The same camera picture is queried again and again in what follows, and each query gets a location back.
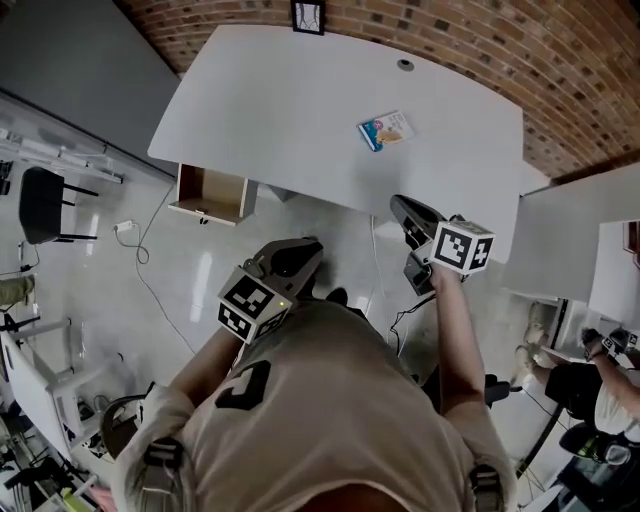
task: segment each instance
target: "t-shirt sleeve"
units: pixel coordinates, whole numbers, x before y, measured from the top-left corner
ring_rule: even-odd
[[[516,510],[515,471],[493,425],[489,408],[480,402],[466,402],[455,406],[444,417],[458,431],[476,463],[491,466],[500,476],[505,510]]]
[[[116,459],[112,493],[119,511],[135,510],[137,489],[147,447],[163,437],[174,436],[195,411],[191,400],[177,389],[154,386],[142,403],[140,429]]]

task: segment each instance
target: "black shorts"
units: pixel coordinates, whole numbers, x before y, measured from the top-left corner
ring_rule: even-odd
[[[558,402],[576,419],[594,424],[596,400],[602,378],[592,364],[562,364],[551,370],[544,394]]]

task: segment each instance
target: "book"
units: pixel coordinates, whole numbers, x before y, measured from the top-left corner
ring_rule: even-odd
[[[358,129],[374,152],[382,151],[387,144],[397,144],[415,135],[407,118],[399,110],[374,117],[359,124]]]

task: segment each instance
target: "black picture frame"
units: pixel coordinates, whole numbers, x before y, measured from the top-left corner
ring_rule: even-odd
[[[313,28],[303,28],[300,26],[300,21],[298,20],[298,10],[296,9],[296,6],[298,5],[300,6],[312,5],[318,8],[318,11],[317,11],[318,30],[314,30]],[[291,0],[291,23],[293,26],[293,31],[302,32],[304,34],[314,34],[316,36],[323,36],[325,11],[326,11],[326,4],[324,0]]]

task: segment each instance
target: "drawer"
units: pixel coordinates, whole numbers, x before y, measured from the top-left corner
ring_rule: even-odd
[[[180,164],[177,201],[169,208],[235,226],[253,213],[257,193],[255,181]]]

